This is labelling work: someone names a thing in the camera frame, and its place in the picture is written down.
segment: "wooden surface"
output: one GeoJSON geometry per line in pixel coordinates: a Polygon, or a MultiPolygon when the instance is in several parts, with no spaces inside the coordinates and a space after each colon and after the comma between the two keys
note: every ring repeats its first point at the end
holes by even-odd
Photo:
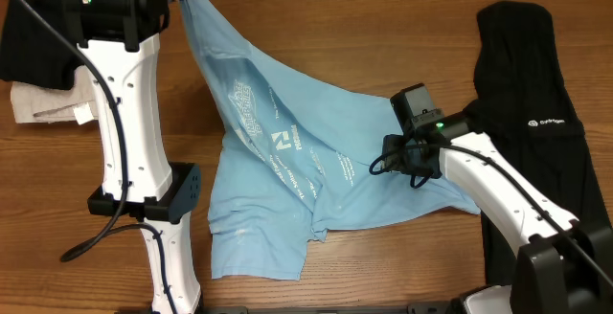
{"type": "MultiPolygon", "coordinates": [[[[245,37],[289,66],[384,97],[424,82],[450,113],[475,98],[475,14],[498,0],[212,1],[245,37]]],[[[542,4],[554,16],[562,72],[611,214],[613,0],[518,1],[542,4]]],[[[479,218],[456,211],[333,232],[326,243],[309,244],[300,281],[211,280],[206,215],[223,128],[176,5],[171,12],[158,71],[161,124],[169,159],[197,162],[203,171],[192,239],[207,305],[406,304],[449,299],[484,283],[479,218]]],[[[99,314],[148,305],[148,261],[136,232],[113,236],[69,264],[58,261],[105,222],[85,205],[102,180],[97,125],[16,125],[10,87],[2,83],[0,102],[0,313],[99,314]]]]}

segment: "white logo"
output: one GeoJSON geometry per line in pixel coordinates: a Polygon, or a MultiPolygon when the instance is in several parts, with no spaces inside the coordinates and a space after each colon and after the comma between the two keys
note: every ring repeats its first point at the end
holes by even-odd
{"type": "MultiPolygon", "coordinates": [[[[540,121],[541,125],[548,124],[548,123],[566,123],[566,122],[563,119],[548,119],[548,120],[540,121]]],[[[528,126],[530,126],[530,127],[537,127],[538,124],[539,124],[539,122],[537,122],[537,121],[529,121],[528,122],[528,126]]]]}
{"type": "Polygon", "coordinates": [[[289,133],[287,133],[287,131],[273,133],[271,135],[272,141],[277,142],[277,140],[279,139],[279,137],[281,137],[282,134],[284,138],[277,143],[277,150],[283,150],[291,147],[290,143],[284,144],[284,141],[289,141],[289,133]]]}

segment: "black garment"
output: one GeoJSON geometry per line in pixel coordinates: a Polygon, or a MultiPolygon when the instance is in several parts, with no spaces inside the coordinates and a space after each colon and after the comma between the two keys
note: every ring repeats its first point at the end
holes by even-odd
{"type": "MultiPolygon", "coordinates": [[[[67,35],[59,0],[26,0],[47,22],[67,35]]],[[[70,90],[79,59],[45,30],[17,0],[11,0],[0,42],[0,79],[70,90]]]]}
{"type": "MultiPolygon", "coordinates": [[[[564,88],[552,16],[536,4],[499,2],[477,15],[479,99],[465,112],[539,191],[582,221],[609,223],[583,125],[564,88]]],[[[482,215],[488,284],[511,284],[515,257],[482,215]]]]}

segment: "cable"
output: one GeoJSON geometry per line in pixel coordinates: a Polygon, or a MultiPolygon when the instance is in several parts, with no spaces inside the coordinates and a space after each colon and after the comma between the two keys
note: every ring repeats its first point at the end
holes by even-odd
{"type": "Polygon", "coordinates": [[[579,253],[579,256],[583,259],[583,261],[585,261],[592,268],[592,270],[594,270],[594,272],[600,275],[602,279],[608,284],[608,286],[610,286],[611,289],[613,289],[613,280],[609,278],[609,276],[604,272],[604,270],[602,270],[601,267],[577,244],[577,242],[574,241],[568,235],[568,232],[562,229],[562,227],[560,227],[557,224],[557,222],[555,222],[554,219],[551,218],[549,214],[545,210],[543,210],[543,208],[540,207],[540,205],[538,205],[536,200],[534,200],[534,198],[530,196],[530,194],[517,182],[517,180],[515,180],[515,178],[512,177],[512,175],[510,175],[500,165],[495,163],[490,157],[486,157],[476,151],[473,151],[471,149],[461,147],[461,146],[448,146],[448,145],[441,145],[441,144],[412,145],[412,146],[405,146],[404,148],[400,150],[386,152],[382,154],[381,156],[377,157],[371,164],[369,171],[373,173],[373,170],[377,164],[385,160],[387,157],[392,156],[398,152],[414,150],[414,149],[428,149],[430,147],[438,148],[438,149],[446,148],[449,150],[460,151],[472,157],[475,157],[487,163],[488,165],[494,167],[494,169],[496,169],[502,176],[504,176],[521,193],[521,195],[526,199],[526,201],[528,201],[528,203],[530,203],[530,205],[538,212],[538,214],[540,214],[540,216],[543,217],[543,219],[545,219],[545,221],[547,221],[549,225],[551,225],[559,234],[562,235],[564,240],[566,240],[566,242],[568,242],[573,247],[573,249],[577,253],[579,253]]]}
{"type": "Polygon", "coordinates": [[[146,229],[153,233],[154,237],[156,237],[158,241],[158,247],[160,250],[160,263],[161,263],[161,272],[162,272],[162,283],[164,286],[164,292],[168,295],[170,309],[173,314],[177,314],[176,308],[174,306],[174,301],[172,300],[172,296],[170,295],[170,289],[168,287],[168,281],[166,278],[166,263],[164,259],[164,247],[162,245],[162,240],[159,238],[159,233],[148,224],[130,224],[123,227],[119,227],[116,229],[112,229],[117,220],[124,212],[125,202],[127,201],[127,191],[129,189],[129,181],[127,177],[127,153],[125,147],[125,134],[124,127],[122,125],[122,119],[119,115],[119,110],[117,108],[117,103],[115,102],[115,98],[108,87],[108,84],[104,80],[102,74],[98,71],[96,66],[85,56],[81,51],[77,49],[70,41],[68,41],[62,34],[56,31],[44,18],[42,18],[38,12],[36,12],[26,0],[17,0],[23,8],[29,12],[34,19],[36,19],[46,30],[48,30],[53,36],[56,37],[58,41],[62,45],[64,45],[70,52],[72,52],[76,57],[79,58],[80,61],[87,67],[87,69],[94,75],[94,78],[98,82],[98,85],[101,87],[104,92],[104,96],[106,97],[106,101],[108,102],[108,107],[111,110],[111,114],[113,115],[113,122],[115,123],[115,128],[117,129],[117,139],[119,144],[119,153],[120,153],[120,162],[122,168],[122,195],[119,200],[119,205],[117,206],[117,211],[113,214],[111,219],[109,219],[108,223],[102,228],[102,230],[94,237],[83,241],[79,245],[71,248],[68,252],[64,253],[59,259],[61,262],[71,261],[75,258],[80,257],[85,252],[89,251],[92,247],[94,247],[101,239],[105,236],[114,235],[116,233],[128,230],[128,229],[146,229]]]}

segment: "wood grain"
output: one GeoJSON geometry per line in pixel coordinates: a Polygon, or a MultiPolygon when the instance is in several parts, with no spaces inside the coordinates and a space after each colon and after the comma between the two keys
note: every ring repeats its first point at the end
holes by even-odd
{"type": "MultiPolygon", "coordinates": [[[[212,1],[254,45],[300,71],[384,97],[422,81],[451,113],[475,98],[475,15],[498,0],[212,1]]],[[[518,1],[539,3],[554,16],[561,68],[612,214],[613,0],[518,1]]],[[[5,3],[0,0],[0,9],[5,3]]],[[[326,243],[309,244],[300,281],[211,280],[206,215],[223,126],[176,5],[171,13],[158,71],[161,121],[169,159],[197,162],[203,171],[192,235],[207,305],[396,305],[449,299],[483,284],[479,218],[455,211],[333,232],[326,243]]],[[[113,236],[69,264],[57,260],[105,221],[85,206],[102,179],[97,126],[17,125],[3,83],[0,101],[0,241],[7,251],[0,258],[0,312],[99,314],[148,305],[149,270],[138,233],[113,236]]]]}

